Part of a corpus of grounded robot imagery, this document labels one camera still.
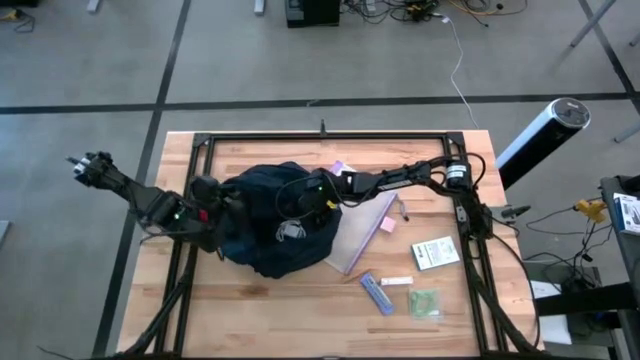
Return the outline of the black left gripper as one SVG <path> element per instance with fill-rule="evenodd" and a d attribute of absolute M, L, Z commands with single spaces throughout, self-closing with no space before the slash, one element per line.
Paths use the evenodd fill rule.
<path fill-rule="evenodd" d="M 241 192 L 222 194 L 220 203 L 227 212 L 244 213 L 247 209 Z M 224 217 L 219 223 L 221 237 L 239 240 L 245 225 L 244 219 Z M 217 250 L 220 246 L 213 216 L 175 192 L 159 192 L 152 198 L 152 226 L 158 229 L 160 236 L 187 242 L 202 250 Z"/>

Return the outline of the navy blue backpack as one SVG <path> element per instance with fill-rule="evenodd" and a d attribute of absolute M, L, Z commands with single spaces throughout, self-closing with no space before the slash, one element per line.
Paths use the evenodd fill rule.
<path fill-rule="evenodd" d="M 328 257 L 342 217 L 339 209 L 304 213 L 298 205 L 303 179 L 310 174 L 299 164 L 255 165 L 222 184 L 240 191 L 249 224 L 239 240 L 220 248 L 240 265 L 266 278 L 278 279 Z"/>

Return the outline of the blue printed packet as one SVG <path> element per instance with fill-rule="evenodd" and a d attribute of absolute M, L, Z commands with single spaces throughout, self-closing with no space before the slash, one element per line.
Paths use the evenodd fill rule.
<path fill-rule="evenodd" d="M 363 274 L 360 277 L 359 282 L 382 315 L 388 316 L 394 313 L 395 307 L 393 303 L 382 290 L 381 286 L 375 281 L 375 278 L 371 273 L 367 272 Z"/>

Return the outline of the green item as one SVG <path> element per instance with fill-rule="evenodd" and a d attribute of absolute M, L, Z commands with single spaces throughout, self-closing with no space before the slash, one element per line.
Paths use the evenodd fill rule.
<path fill-rule="evenodd" d="M 443 316 L 437 289 L 410 288 L 408 302 L 409 314 L 415 320 L 436 320 Z"/>

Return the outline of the black computer tower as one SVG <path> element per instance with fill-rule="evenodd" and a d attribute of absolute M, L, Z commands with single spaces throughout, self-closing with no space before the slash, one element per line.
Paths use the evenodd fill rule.
<path fill-rule="evenodd" d="M 338 26 L 341 0 L 284 0 L 288 28 Z"/>

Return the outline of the black white cylindrical tower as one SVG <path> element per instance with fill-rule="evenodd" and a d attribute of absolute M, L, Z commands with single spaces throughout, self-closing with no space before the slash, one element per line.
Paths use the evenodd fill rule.
<path fill-rule="evenodd" d="M 577 99 L 551 101 L 496 159 L 505 190 L 591 122 L 591 113 Z"/>

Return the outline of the white paper sheet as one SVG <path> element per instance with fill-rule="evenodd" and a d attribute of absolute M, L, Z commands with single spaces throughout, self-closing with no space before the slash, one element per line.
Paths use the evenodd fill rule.
<path fill-rule="evenodd" d="M 531 280 L 535 299 L 559 295 L 560 291 L 554 283 Z M 549 315 L 540 317 L 541 337 L 544 342 L 571 345 L 572 338 L 569 332 L 566 315 Z"/>

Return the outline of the yellow clamp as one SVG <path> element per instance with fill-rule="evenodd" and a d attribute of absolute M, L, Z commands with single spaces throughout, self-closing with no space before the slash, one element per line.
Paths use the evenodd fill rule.
<path fill-rule="evenodd" d="M 606 215 L 603 211 L 607 208 L 605 202 L 600 199 L 595 200 L 579 200 L 573 205 L 573 209 L 594 223 L 602 223 L 606 219 Z"/>

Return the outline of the white blue box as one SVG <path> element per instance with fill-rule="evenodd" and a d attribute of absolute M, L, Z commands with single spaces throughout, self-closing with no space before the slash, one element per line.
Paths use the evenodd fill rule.
<path fill-rule="evenodd" d="M 615 193 L 613 201 L 619 230 L 625 234 L 640 236 L 640 199 Z"/>

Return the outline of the grey table leg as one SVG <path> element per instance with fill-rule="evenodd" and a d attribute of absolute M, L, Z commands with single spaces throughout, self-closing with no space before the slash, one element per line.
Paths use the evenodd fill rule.
<path fill-rule="evenodd" d="M 575 48 L 578 46 L 586 35 L 595 29 L 604 15 L 613 7 L 618 0 L 602 0 L 602 4 L 596 10 L 591 10 L 589 0 L 578 0 L 579 5 L 587 16 L 587 22 L 580 28 L 577 34 L 572 38 L 569 46 Z"/>
<path fill-rule="evenodd" d="M 630 128 L 624 130 L 622 133 L 616 135 L 613 138 L 613 141 L 616 143 L 622 143 L 623 141 L 627 140 L 637 133 L 640 133 L 640 122 L 634 124 Z"/>

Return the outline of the black side cart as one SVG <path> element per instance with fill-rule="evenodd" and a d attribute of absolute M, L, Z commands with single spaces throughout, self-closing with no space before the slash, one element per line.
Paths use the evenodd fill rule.
<path fill-rule="evenodd" d="M 632 360 L 640 360 L 640 236 L 623 233 L 614 209 L 614 194 L 640 197 L 640 175 L 618 175 L 600 180 L 613 230 L 629 280 L 597 289 L 565 293 L 535 300 L 540 316 L 614 311 L 620 321 Z"/>

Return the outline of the black aluminium table frame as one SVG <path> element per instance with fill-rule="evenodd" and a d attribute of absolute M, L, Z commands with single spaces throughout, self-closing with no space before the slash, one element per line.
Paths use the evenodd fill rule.
<path fill-rule="evenodd" d="M 489 206 L 506 204 L 494 150 L 486 130 L 453 131 L 464 136 L 466 151 L 487 164 L 479 195 Z M 309 170 L 342 161 L 355 170 L 378 172 L 443 154 L 442 141 L 392 139 L 401 132 L 329 133 L 294 131 L 276 140 L 224 139 L 214 133 L 212 175 L 220 180 L 255 164 L 295 161 Z M 182 191 L 192 132 L 170 132 L 162 149 L 156 186 Z M 477 357 L 479 348 L 469 303 L 464 264 L 457 262 L 424 272 L 410 253 L 414 243 L 451 236 L 461 252 L 450 199 L 426 187 L 399 191 L 410 221 L 403 222 L 397 204 L 389 215 L 393 232 L 377 232 L 349 275 L 324 261 L 281 279 L 266 279 L 250 267 L 221 262 L 216 254 L 198 253 L 182 355 L 196 357 Z M 514 255 L 496 239 L 487 242 L 494 284 L 501 307 L 528 341 L 536 337 L 531 291 Z M 172 242 L 155 239 L 134 255 L 132 284 L 115 351 L 133 345 L 160 307 L 167 283 Z M 384 316 L 358 283 L 366 272 L 378 278 L 413 276 L 414 286 L 390 287 L 396 306 Z M 435 289 L 440 315 L 416 319 L 409 313 L 409 291 Z"/>

